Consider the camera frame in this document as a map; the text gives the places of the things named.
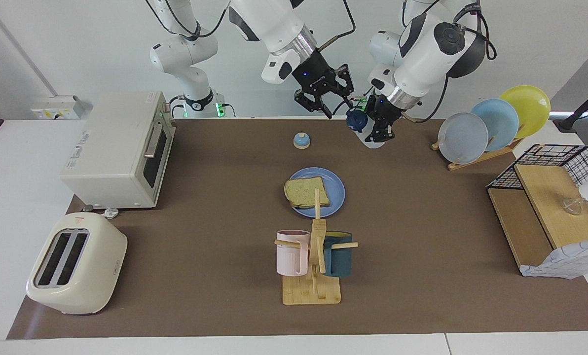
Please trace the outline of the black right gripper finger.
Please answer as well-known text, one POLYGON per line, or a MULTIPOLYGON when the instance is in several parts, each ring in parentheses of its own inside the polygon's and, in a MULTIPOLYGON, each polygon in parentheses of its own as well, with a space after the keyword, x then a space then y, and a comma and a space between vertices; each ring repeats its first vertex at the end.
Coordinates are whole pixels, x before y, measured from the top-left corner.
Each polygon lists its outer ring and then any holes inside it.
POLYGON ((320 95, 313 95, 314 99, 310 99, 304 91, 295 92, 295 101, 301 107, 305 108, 308 112, 319 111, 322 112, 328 119, 332 119, 332 112, 328 106, 323 103, 323 99, 320 95))
POLYGON ((343 99, 346 105, 352 106, 350 97, 354 92, 354 86, 348 64, 343 64, 335 70, 335 79, 340 80, 336 84, 336 94, 343 99))

